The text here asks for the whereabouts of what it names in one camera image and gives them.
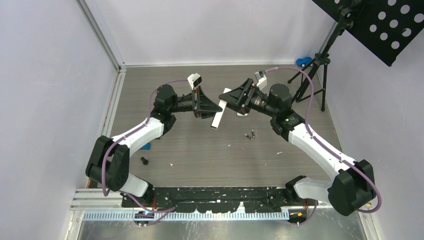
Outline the white remote control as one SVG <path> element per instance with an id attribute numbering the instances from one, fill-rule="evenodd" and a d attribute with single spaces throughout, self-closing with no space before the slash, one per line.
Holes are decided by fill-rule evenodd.
<path id="1" fill-rule="evenodd" d="M 247 116 L 248 116 L 248 114 L 249 114 L 249 113 L 239 113 L 239 112 L 236 112 L 236 115 L 237 115 L 238 117 L 247 117 Z"/>

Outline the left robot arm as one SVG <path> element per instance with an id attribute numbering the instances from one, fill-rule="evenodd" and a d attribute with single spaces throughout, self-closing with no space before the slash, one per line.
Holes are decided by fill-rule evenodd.
<path id="1" fill-rule="evenodd" d="M 191 112 L 196 118 L 207 119 L 223 109 L 209 99 L 200 86 L 187 95 L 178 96 L 170 84 L 159 86 L 151 95 L 152 110 L 138 125 L 114 137 L 100 136 L 94 144 L 85 174 L 101 184 L 103 195 L 123 192 L 134 196 L 141 207 L 153 202 L 150 183 L 130 173 L 130 158 L 141 147 L 171 130 L 175 113 Z"/>

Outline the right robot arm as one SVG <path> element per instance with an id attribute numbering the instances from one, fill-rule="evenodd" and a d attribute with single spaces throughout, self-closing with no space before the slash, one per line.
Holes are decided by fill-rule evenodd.
<path id="1" fill-rule="evenodd" d="M 285 84 L 277 83 L 265 94 L 249 78 L 237 88 L 218 97 L 226 107 L 239 114 L 251 110 L 269 116 L 272 130 L 285 141 L 301 149 L 328 175 L 329 180 L 299 176 L 288 182 L 285 198 L 291 205 L 304 199 L 329 203 L 339 214 L 349 216 L 376 199 L 373 212 L 382 198 L 375 185 L 373 166 L 365 159 L 357 161 L 319 136 L 306 119 L 292 109 L 292 95 Z"/>

